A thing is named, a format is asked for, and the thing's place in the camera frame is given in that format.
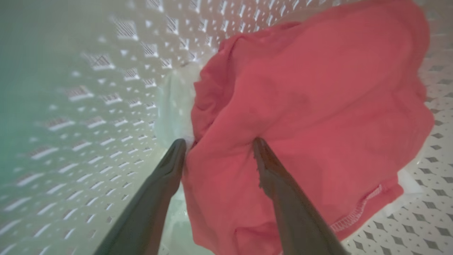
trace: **white plastic basket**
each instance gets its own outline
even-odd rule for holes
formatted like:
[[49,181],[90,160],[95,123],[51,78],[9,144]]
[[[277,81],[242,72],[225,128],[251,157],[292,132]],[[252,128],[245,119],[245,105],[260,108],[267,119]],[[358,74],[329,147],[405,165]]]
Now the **white plastic basket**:
[[[237,32],[346,0],[2,2],[0,255],[94,252],[165,153],[156,86]],[[453,253],[453,2],[418,1],[431,25],[420,69],[436,122],[419,168],[425,194],[375,218],[351,254]],[[161,254],[209,254],[173,198]]]

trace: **white cloth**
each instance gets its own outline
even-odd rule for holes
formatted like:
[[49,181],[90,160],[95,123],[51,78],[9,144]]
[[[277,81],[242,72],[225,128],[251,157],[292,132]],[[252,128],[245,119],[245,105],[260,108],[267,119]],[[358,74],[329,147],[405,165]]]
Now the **white cloth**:
[[200,80],[200,71],[214,53],[205,53],[200,59],[174,69],[158,86],[158,118],[154,133],[163,147],[184,138],[189,149],[194,141],[190,112],[195,99],[193,83]]

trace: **plastic surface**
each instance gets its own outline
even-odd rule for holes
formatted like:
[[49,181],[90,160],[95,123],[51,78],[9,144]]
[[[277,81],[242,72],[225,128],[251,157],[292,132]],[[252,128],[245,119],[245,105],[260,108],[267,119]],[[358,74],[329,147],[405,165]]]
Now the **plastic surface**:
[[[162,75],[237,32],[349,2],[2,1],[0,254],[93,254],[165,154],[153,130]],[[354,255],[453,252],[453,3],[417,2],[431,28],[419,74],[436,124],[408,172],[424,194],[366,224],[345,244]],[[176,230],[164,255],[196,247],[188,225]]]

